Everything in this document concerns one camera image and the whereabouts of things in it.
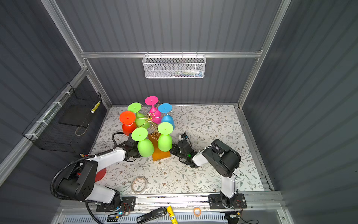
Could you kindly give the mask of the gold wire wine glass rack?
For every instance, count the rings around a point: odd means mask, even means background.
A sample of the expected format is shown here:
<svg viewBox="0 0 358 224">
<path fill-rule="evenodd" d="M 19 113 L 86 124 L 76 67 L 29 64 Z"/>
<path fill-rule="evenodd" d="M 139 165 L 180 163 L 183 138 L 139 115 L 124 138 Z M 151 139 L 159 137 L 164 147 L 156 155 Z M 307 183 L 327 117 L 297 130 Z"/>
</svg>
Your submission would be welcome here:
<svg viewBox="0 0 358 224">
<path fill-rule="evenodd" d="M 168 157 L 171 157 L 170 152 L 163 152 L 158 148 L 158 138 L 160 137 L 160 133 L 158 132 L 158 125 L 154 123 L 154 127 L 156 127 L 155 131 L 151 134 L 148 134 L 148 139 L 152 142 L 154 146 L 154 153 L 152 154 L 153 161 L 159 161 L 162 159 L 166 159 Z"/>
</svg>

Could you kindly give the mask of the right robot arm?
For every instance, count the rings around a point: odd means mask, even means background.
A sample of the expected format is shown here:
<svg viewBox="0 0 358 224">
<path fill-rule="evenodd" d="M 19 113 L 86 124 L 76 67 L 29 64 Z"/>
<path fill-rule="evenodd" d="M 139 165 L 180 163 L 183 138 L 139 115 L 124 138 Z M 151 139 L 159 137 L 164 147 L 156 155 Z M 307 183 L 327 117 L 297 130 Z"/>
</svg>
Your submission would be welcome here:
<svg viewBox="0 0 358 224">
<path fill-rule="evenodd" d="M 172 145 L 170 153 L 190 168 L 197 169 L 208 163 L 221 175 L 220 193 L 208 196 L 210 209 L 247 207 L 242 200 L 239 204 L 236 203 L 239 190 L 236 187 L 237 175 L 235 171 L 240 166 L 241 156 L 230 146 L 216 139 L 203 150 L 195 152 L 188 136 L 182 134 L 180 141 Z"/>
</svg>

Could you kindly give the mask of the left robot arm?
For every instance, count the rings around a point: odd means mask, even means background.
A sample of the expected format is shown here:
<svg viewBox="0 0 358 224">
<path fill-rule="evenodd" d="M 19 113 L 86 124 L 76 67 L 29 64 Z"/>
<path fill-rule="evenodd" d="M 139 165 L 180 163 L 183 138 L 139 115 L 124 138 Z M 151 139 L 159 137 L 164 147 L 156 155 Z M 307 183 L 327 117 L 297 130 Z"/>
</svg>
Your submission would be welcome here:
<svg viewBox="0 0 358 224">
<path fill-rule="evenodd" d="M 96 184 L 96 175 L 107 167 L 118 162 L 130 162 L 141 157 L 138 142 L 131 135 L 121 144 L 115 141 L 116 132 L 112 135 L 114 148 L 82 157 L 70 162 L 53 177 L 50 183 L 51 194 L 60 200 L 100 203 L 110 210 L 123 207 L 120 192 Z"/>
</svg>

